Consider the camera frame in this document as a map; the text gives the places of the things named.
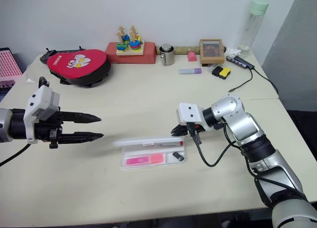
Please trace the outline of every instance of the purple marker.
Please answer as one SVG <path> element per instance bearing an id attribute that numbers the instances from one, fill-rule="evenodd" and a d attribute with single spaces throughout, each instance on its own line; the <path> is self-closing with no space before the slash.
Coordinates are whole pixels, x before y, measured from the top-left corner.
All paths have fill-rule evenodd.
<path id="1" fill-rule="evenodd" d="M 179 69 L 179 74 L 201 74 L 201 68 L 189 68 L 189 69 Z"/>

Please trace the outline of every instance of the metal cup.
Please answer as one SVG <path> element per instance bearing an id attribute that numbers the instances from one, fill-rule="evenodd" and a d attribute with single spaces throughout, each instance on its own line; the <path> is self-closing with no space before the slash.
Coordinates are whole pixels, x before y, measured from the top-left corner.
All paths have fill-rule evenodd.
<path id="1" fill-rule="evenodd" d="M 169 44 L 163 44 L 159 47 L 160 61 L 164 66 L 170 66 L 174 64 L 174 47 Z"/>

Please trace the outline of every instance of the cartoon print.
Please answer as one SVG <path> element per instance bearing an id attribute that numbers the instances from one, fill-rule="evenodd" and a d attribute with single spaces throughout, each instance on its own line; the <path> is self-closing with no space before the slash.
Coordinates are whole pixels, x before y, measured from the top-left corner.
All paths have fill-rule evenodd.
<path id="1" fill-rule="evenodd" d="M 83 66 L 87 66 L 91 60 L 89 58 L 86 58 L 83 54 L 78 54 L 75 56 L 74 60 L 71 60 L 68 62 L 67 67 L 68 68 L 79 68 Z"/>

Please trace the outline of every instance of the black cable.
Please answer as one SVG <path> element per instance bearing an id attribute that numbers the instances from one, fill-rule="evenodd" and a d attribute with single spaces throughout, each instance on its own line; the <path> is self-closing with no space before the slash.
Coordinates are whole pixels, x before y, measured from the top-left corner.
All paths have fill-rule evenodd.
<path id="1" fill-rule="evenodd" d="M 229 144 L 231 144 L 231 146 L 241 150 L 240 147 L 238 147 L 237 145 L 234 145 L 235 141 L 230 141 L 230 138 L 228 137 L 228 133 L 227 133 L 227 124 L 226 123 L 223 125 L 223 133 L 224 133 L 224 137 L 227 139 Z"/>
<path id="2" fill-rule="evenodd" d="M 9 161 L 13 160 L 15 157 L 17 157 L 18 155 L 22 154 L 27 148 L 29 148 L 31 144 L 26 144 L 25 147 L 23 147 L 20 151 L 18 151 L 17 153 L 15 153 L 14 155 L 12 155 L 11 157 L 7 158 L 6 160 L 2 161 L 0 163 L 0 167 L 6 163 L 8 163 Z"/>
<path id="3" fill-rule="evenodd" d="M 259 176 L 259 175 L 254 174 L 254 173 L 251 171 L 251 168 L 250 168 L 250 166 L 249 166 L 248 158 L 247 158 L 246 156 L 245 156 L 244 158 L 245 158 L 245 160 L 246 160 L 247 169 L 248 169 L 250 175 L 253 176 L 255 179 L 257 179 L 257 180 L 262 180 L 262 181 L 264 181 L 264 182 L 269 182 L 269 183 L 272 183 L 272 184 L 274 184 L 274 185 L 277 185 L 277 186 L 280 186 L 280 187 L 289 189 L 289 190 L 291 190 L 292 192 L 296 193 L 300 198 L 302 198 L 302 199 L 304 199 L 305 201 L 308 202 L 306 196 L 305 196 L 304 194 L 302 194 L 300 191 L 298 191 L 297 189 L 294 189 L 294 188 L 292 188 L 292 187 L 290 187 L 290 186 L 288 186 L 288 185 L 286 185 L 286 184 L 283 184 L 283 183 L 280 183 L 280 182 L 277 182 L 277 181 L 274 181 L 274 180 L 269 180 L 269 179 L 266 179 L 266 178 L 263 178 L 263 177 L 261 177 L 261 176 Z"/>
<path id="4" fill-rule="evenodd" d="M 254 70 L 255 72 L 257 72 L 257 74 L 258 74 L 259 76 L 261 76 L 263 79 L 266 79 L 268 82 L 270 82 L 271 85 L 272 85 L 272 86 L 274 87 L 274 89 L 276 90 L 276 93 L 278 94 L 278 89 L 277 89 L 277 87 L 275 86 L 275 84 L 273 84 L 272 81 L 270 81 L 268 78 L 266 78 L 266 77 L 264 77 L 263 75 L 261 75 L 255 68 L 253 68 L 253 70 Z"/>
<path id="5" fill-rule="evenodd" d="M 194 143 L 196 144 L 196 147 L 198 149 L 198 152 L 199 152 L 199 155 L 201 157 L 201 159 L 203 160 L 203 162 L 208 166 L 208 167 L 215 167 L 219 161 L 221 160 L 221 158 L 223 157 L 223 155 L 226 153 L 226 151 L 229 149 L 229 147 L 231 146 L 231 144 L 229 144 L 228 146 L 226 146 L 226 148 L 222 151 L 222 153 L 219 155 L 218 159 L 216 160 L 216 162 L 214 162 L 213 164 L 209 164 L 207 162 L 207 160 L 205 159 L 203 153 L 202 153 L 202 150 L 200 149 L 200 146 L 199 146 L 199 143 L 195 140 L 193 140 Z"/>
<path id="6" fill-rule="evenodd" d="M 251 78 L 250 78 L 250 79 L 248 79 L 246 82 L 242 83 L 241 85 L 239 85 L 239 86 L 237 86 L 237 87 L 235 87 L 235 88 L 229 90 L 228 92 L 233 92 L 233 91 L 235 91 L 236 89 L 240 88 L 241 86 L 245 85 L 247 82 L 251 81 L 251 80 L 253 79 L 253 73 L 252 73 L 251 70 L 250 70 L 250 73 L 251 73 Z"/>

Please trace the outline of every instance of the yellow and black object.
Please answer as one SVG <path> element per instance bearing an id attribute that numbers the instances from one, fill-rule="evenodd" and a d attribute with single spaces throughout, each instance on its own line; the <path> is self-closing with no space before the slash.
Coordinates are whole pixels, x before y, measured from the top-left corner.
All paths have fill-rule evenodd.
<path id="1" fill-rule="evenodd" d="M 227 79 L 228 75 L 231 73 L 231 69 L 228 67 L 222 68 L 221 66 L 217 66 L 214 68 L 214 70 L 211 72 L 214 76 L 217 76 L 223 80 Z"/>

